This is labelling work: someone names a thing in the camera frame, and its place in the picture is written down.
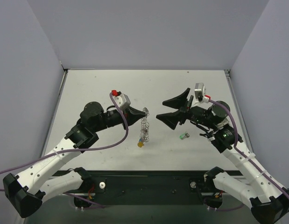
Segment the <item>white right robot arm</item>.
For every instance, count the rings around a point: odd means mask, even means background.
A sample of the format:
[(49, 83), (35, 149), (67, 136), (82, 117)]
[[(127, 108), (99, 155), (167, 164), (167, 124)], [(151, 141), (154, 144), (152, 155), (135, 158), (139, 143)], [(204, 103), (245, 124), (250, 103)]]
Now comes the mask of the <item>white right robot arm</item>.
[(230, 107), (224, 101), (213, 101), (203, 87), (190, 95), (182, 94), (163, 101), (175, 112), (156, 118), (174, 130), (187, 120), (203, 131), (201, 136), (232, 162), (247, 180), (243, 183), (219, 167), (204, 174), (204, 185), (212, 192), (222, 191), (247, 206), (261, 224), (274, 224), (289, 213), (289, 188), (284, 187), (259, 163), (239, 135)]

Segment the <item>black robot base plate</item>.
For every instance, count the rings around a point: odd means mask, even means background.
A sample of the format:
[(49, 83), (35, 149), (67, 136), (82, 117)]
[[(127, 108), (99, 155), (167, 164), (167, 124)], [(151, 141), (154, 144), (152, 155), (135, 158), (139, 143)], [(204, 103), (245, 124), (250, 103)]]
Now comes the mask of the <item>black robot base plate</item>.
[(115, 205), (201, 205), (217, 189), (204, 183), (204, 171), (94, 171), (93, 200)]

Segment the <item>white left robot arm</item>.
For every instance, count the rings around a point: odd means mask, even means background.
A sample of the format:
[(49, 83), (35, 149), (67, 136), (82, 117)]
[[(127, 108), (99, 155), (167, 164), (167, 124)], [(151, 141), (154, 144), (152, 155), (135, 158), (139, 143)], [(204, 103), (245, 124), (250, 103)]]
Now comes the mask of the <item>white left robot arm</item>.
[(34, 162), (26, 170), (3, 178), (7, 199), (22, 218), (34, 214), (47, 200), (71, 190), (86, 192), (98, 186), (84, 168), (75, 168), (69, 173), (52, 178), (62, 166), (86, 152), (98, 141), (97, 132), (107, 128), (133, 125), (146, 116), (145, 112), (131, 106), (104, 111), (98, 102), (85, 105), (76, 125), (47, 155)]

